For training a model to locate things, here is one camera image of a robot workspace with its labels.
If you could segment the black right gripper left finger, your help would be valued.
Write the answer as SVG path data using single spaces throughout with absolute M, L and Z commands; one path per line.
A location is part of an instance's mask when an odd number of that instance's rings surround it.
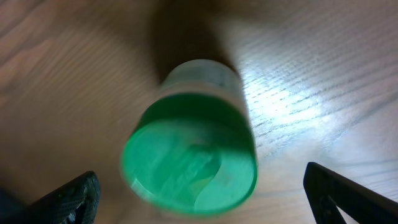
M 1 223 L 92 224 L 100 194 L 100 183 L 93 171 L 79 175 L 26 207 L 2 191 Z

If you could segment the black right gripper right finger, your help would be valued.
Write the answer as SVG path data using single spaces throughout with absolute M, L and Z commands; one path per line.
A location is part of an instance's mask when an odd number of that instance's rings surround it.
M 397 202 L 309 162 L 303 186 L 317 223 L 345 223 L 344 211 L 358 223 L 397 223 Z

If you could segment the green lid white jar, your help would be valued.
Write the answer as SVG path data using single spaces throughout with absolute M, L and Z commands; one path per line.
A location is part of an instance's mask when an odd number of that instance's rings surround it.
M 175 67 L 128 139 L 120 170 L 140 198 L 175 213 L 218 215 L 244 203 L 258 168 L 240 77 L 213 60 Z

